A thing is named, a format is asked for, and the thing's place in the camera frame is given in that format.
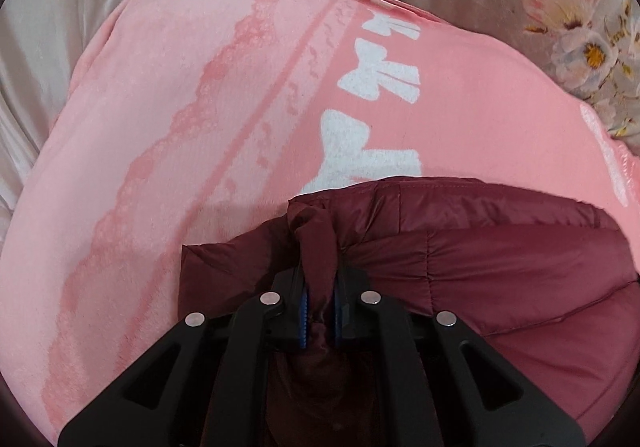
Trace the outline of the maroon quilted puffer jacket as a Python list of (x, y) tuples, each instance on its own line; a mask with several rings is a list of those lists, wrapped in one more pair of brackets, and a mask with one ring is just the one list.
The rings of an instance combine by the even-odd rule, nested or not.
[(596, 438), (639, 361), (639, 239), (605, 211), (465, 178), (386, 178), (294, 198), (227, 242), (182, 250), (178, 313), (217, 317), (300, 268), (311, 345), (281, 367), (273, 424), (321, 445), (355, 418), (326, 344), (337, 268), (409, 311), (452, 311)]

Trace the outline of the white satin curtain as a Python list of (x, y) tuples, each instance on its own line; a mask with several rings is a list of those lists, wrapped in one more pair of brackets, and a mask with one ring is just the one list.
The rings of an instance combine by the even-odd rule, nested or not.
[(66, 104), (80, 54), (122, 0), (5, 0), (1, 7), (1, 227)]

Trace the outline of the pink fleece blanket with bows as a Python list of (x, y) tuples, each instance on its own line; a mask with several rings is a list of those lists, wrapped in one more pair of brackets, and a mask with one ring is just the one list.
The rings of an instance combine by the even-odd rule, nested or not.
[(123, 0), (1, 253), (1, 371), (49, 441), (176, 321), (182, 250), (299, 196), (465, 178), (639, 239), (639, 163), (518, 51), (395, 0)]

